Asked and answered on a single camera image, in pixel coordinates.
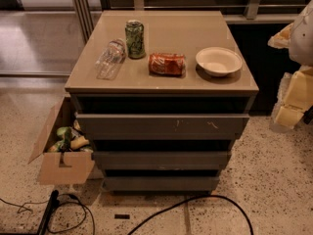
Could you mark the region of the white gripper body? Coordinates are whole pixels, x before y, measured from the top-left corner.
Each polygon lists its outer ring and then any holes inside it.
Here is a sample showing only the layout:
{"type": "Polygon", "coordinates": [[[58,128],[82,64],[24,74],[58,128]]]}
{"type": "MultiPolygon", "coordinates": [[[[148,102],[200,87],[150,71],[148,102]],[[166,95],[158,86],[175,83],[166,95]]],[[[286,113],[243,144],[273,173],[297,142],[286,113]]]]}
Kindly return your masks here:
{"type": "Polygon", "coordinates": [[[289,54],[293,61],[303,66],[313,66],[313,0],[293,22],[289,54]]]}

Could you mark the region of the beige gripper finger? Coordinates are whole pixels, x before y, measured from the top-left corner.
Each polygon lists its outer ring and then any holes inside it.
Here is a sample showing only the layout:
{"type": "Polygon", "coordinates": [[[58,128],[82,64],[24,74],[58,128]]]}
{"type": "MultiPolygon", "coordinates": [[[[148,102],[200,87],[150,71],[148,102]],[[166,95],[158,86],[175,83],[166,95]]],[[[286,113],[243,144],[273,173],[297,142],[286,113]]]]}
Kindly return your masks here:
{"type": "Polygon", "coordinates": [[[288,49],[290,46],[291,39],[291,28],[293,23],[288,24],[274,36],[271,36],[268,40],[268,45],[276,49],[288,49]]]}
{"type": "Polygon", "coordinates": [[[313,68],[301,66],[294,74],[285,72],[273,108],[273,122],[293,129],[313,106],[313,68]]]}

